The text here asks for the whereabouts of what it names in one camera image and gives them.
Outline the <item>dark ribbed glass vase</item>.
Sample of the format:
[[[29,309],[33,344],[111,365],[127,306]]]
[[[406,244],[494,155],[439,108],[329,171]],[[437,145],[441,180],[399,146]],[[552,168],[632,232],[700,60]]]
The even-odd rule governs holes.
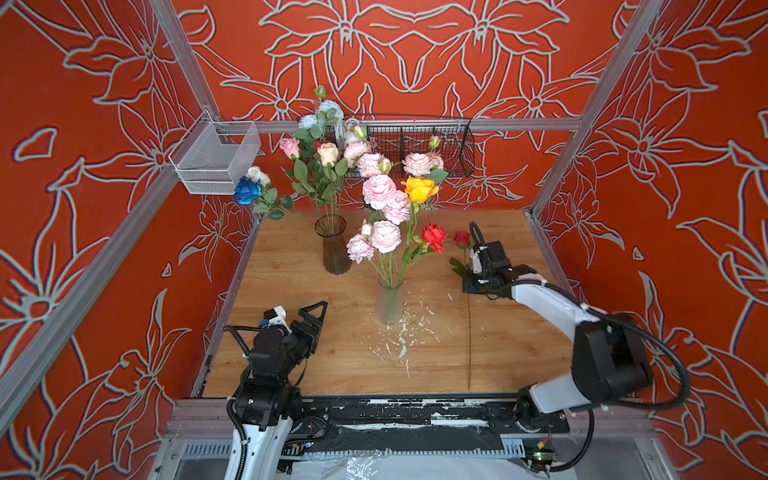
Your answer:
[[[346,273],[351,267],[345,239],[346,220],[338,214],[325,214],[315,222],[315,232],[322,239],[322,263],[332,275]]]

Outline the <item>dark red rose stem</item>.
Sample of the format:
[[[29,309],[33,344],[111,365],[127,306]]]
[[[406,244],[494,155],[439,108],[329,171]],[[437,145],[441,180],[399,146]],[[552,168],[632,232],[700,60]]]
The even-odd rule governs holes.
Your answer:
[[[410,266],[426,254],[443,254],[446,240],[446,231],[434,222],[428,223],[420,233],[410,234],[401,261],[399,281],[402,282]]]

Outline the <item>clear glass vase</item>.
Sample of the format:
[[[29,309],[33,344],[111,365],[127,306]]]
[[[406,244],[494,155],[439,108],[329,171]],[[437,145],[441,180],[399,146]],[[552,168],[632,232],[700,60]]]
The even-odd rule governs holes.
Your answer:
[[[378,280],[376,314],[378,320],[387,326],[400,322],[404,315],[402,284],[390,286],[383,279]]]

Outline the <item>large pink peony stem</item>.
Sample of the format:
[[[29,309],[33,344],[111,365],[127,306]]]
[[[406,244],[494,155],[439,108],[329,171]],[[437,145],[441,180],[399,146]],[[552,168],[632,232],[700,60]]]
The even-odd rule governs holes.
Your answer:
[[[399,283],[394,253],[401,242],[400,228],[395,223],[388,220],[364,222],[360,231],[347,242],[347,256],[356,264],[363,261],[373,264],[383,284],[393,288]]]

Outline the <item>orange yellow rose stem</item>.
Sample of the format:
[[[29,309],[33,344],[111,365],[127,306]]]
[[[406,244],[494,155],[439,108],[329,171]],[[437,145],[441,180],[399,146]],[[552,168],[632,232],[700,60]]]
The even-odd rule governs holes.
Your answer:
[[[410,201],[410,218],[405,227],[406,248],[408,236],[412,233],[420,233],[417,231],[417,227],[421,207],[438,193],[439,187],[433,180],[414,177],[409,177],[403,185],[405,186],[405,194]]]

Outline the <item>white rose stem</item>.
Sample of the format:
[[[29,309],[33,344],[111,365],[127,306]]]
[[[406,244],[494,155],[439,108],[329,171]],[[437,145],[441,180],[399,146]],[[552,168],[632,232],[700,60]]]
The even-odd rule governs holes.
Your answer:
[[[290,196],[281,196],[277,187],[272,184],[270,177],[258,166],[250,167],[245,178],[258,187],[259,194],[251,203],[254,214],[262,214],[271,220],[282,220],[286,217],[308,224],[308,220],[293,207]]]

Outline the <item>pink carnation spray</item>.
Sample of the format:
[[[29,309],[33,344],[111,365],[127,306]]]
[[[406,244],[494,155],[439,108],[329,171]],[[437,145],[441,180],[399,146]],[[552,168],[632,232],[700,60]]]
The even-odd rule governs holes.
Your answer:
[[[414,178],[430,179],[436,185],[442,184],[448,177],[444,169],[444,160],[438,152],[441,138],[433,135],[428,142],[426,153],[409,153],[403,161],[403,169]]]
[[[369,178],[389,174],[392,162],[377,150],[377,144],[369,137],[366,127],[357,119],[345,121],[344,158],[360,177]]]

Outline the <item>blue rose stem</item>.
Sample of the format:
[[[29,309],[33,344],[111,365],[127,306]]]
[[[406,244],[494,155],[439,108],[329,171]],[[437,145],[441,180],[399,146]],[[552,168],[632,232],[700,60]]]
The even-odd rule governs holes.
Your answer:
[[[309,225],[308,220],[294,209],[290,196],[281,196],[276,187],[268,185],[265,180],[252,180],[247,176],[240,178],[233,199],[240,205],[247,206],[256,216],[262,216],[273,221],[288,217],[303,225]]]

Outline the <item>peach rose stem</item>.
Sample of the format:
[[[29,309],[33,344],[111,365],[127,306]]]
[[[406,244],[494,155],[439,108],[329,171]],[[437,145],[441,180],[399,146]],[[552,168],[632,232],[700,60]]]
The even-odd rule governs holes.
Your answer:
[[[317,183],[317,199],[328,208],[328,213],[334,217],[339,213],[338,197],[343,178],[339,174],[339,151],[334,143],[318,143],[317,156],[320,164],[320,179]]]

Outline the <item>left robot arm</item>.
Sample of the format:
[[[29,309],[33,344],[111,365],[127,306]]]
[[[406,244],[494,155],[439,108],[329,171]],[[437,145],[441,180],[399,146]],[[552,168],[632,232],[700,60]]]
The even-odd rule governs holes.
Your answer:
[[[303,412],[300,388],[289,379],[316,352],[327,308],[326,301],[303,307],[288,323],[277,306],[256,326],[223,328],[247,360],[225,406],[234,427],[227,479],[272,479],[284,450],[309,447],[329,433],[325,419]]]

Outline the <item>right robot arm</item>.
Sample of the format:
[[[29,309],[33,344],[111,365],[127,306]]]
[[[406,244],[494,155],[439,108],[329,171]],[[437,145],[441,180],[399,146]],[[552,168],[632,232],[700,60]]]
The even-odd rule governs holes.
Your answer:
[[[518,410],[531,419],[572,408],[617,405],[647,411],[683,406],[692,393],[690,376],[666,343],[630,317],[609,314],[578,300],[526,265],[514,266],[500,242],[475,240],[471,266],[462,275],[467,294],[508,299],[537,313],[573,345],[569,371],[518,393]],[[654,346],[676,371],[679,391],[670,400],[643,403],[628,396],[655,383],[646,352]]]

